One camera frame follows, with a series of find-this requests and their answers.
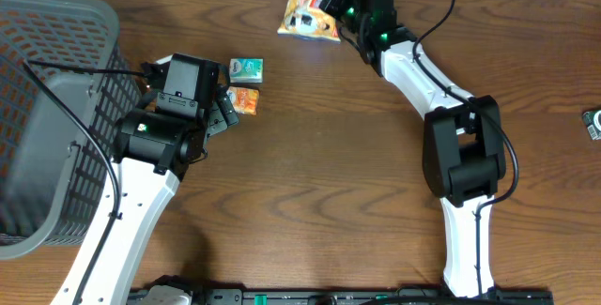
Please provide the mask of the teal silver small box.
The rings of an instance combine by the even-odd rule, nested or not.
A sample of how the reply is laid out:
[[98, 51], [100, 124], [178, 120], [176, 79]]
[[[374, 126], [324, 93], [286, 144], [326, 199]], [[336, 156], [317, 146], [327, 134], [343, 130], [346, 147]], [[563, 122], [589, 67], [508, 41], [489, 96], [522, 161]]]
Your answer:
[[232, 83], [261, 84], [264, 77], [264, 60], [261, 58], [232, 58], [229, 64]]

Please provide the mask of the orange small box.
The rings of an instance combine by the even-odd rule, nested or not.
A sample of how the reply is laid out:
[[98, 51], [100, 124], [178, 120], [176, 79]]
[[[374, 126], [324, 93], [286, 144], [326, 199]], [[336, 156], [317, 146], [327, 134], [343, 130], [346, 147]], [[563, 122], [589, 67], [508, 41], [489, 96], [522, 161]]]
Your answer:
[[256, 115], [259, 91], [252, 88], [230, 86], [227, 95], [237, 114]]

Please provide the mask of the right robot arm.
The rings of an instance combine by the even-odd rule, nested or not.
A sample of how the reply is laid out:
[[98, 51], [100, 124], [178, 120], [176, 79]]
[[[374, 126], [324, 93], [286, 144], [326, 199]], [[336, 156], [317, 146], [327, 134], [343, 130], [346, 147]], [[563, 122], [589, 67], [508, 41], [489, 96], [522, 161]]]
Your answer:
[[393, 0], [322, 0], [320, 9], [356, 37], [365, 64], [393, 84], [424, 121], [424, 179], [440, 200], [454, 297], [487, 298], [490, 208], [506, 172], [506, 137], [497, 102], [474, 97], [426, 55], [424, 36], [397, 21]]

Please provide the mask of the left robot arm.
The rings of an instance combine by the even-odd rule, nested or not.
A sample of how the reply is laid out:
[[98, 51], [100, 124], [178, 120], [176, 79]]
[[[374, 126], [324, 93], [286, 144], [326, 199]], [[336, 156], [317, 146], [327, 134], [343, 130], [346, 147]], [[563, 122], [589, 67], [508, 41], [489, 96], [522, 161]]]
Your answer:
[[237, 121], [221, 63], [174, 53], [144, 65], [149, 92], [116, 122], [107, 180], [55, 304], [124, 304], [147, 243], [207, 140]]

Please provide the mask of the green Zam-Buk tin box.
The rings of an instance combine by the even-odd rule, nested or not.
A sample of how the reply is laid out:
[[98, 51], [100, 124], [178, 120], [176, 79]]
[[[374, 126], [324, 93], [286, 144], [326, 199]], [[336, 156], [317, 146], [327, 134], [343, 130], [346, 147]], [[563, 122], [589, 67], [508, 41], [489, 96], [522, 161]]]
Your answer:
[[599, 109], [586, 111], [582, 114], [582, 120], [593, 141], [600, 140], [600, 115]]

